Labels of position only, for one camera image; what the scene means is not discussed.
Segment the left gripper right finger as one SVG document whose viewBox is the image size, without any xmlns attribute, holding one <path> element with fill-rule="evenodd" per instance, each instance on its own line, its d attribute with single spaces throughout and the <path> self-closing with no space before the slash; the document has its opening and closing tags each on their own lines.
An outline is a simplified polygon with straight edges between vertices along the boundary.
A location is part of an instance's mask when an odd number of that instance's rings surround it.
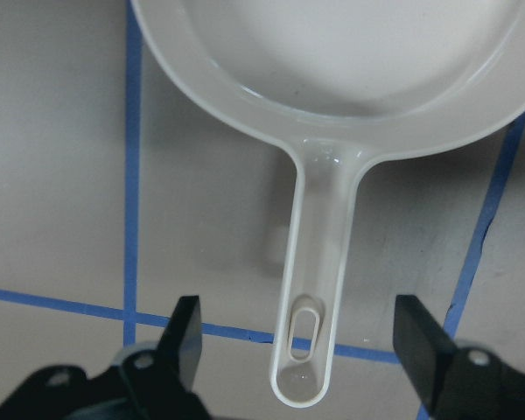
<svg viewBox="0 0 525 420">
<path fill-rule="evenodd" d="M 525 374 L 460 346 L 414 295 L 395 298 L 393 347 L 432 419 L 525 419 Z"/>
</svg>

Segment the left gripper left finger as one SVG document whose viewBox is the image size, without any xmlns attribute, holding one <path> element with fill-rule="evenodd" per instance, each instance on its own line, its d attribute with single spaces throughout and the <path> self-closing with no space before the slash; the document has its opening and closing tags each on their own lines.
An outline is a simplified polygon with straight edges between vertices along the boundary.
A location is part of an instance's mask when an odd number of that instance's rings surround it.
<svg viewBox="0 0 525 420">
<path fill-rule="evenodd" d="M 208 419 L 192 390 L 201 353 L 200 299 L 183 296 L 159 340 L 124 348 L 93 378 L 41 368 L 0 403 L 0 419 Z"/>
</svg>

